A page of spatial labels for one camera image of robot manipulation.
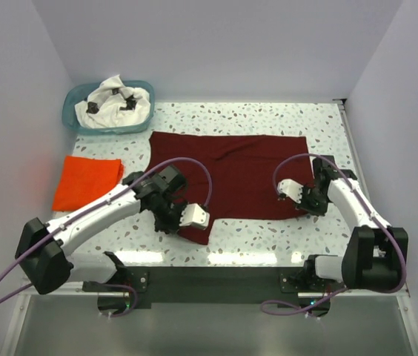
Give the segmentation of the dark red t-shirt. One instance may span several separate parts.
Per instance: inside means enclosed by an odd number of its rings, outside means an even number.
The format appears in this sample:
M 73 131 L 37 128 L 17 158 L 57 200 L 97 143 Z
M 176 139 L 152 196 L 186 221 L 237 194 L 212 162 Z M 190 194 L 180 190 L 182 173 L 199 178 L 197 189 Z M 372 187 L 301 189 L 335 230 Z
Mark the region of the dark red t-shirt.
M 303 136 L 192 136 L 153 132 L 152 168 L 167 159 L 188 181 L 185 198 L 208 202 L 210 219 L 286 220 L 305 215 L 278 199 L 273 177 L 313 181 Z

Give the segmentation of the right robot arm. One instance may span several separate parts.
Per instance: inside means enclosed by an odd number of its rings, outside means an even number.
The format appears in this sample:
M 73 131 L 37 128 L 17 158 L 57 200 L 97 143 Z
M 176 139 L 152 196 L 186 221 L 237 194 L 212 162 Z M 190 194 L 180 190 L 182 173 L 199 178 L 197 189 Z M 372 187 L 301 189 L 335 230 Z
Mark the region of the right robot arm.
M 298 279 L 307 284 L 333 281 L 347 289 L 399 291 L 406 281 L 406 230 L 393 227 L 381 217 L 362 192 L 355 173 L 338 168 L 333 157 L 314 156 L 312 169 L 310 185 L 293 179 L 278 182 L 279 197 L 290 199 L 296 209 L 318 217 L 334 205 L 351 235 L 342 256 L 309 256 Z

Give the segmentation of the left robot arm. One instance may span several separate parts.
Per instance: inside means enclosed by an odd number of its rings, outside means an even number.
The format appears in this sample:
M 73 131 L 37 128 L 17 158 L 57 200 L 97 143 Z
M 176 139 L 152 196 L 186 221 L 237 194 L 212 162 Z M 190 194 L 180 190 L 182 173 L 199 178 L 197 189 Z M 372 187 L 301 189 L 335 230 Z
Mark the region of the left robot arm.
M 143 211 L 153 214 L 156 231 L 176 233 L 186 203 L 176 192 L 188 182 L 173 165 L 145 176 L 135 172 L 104 196 L 63 217 L 25 223 L 15 258 L 39 294 L 49 294 L 71 281 L 106 283 L 123 265 L 110 253 L 96 263 L 77 257 L 75 251 L 101 231 Z

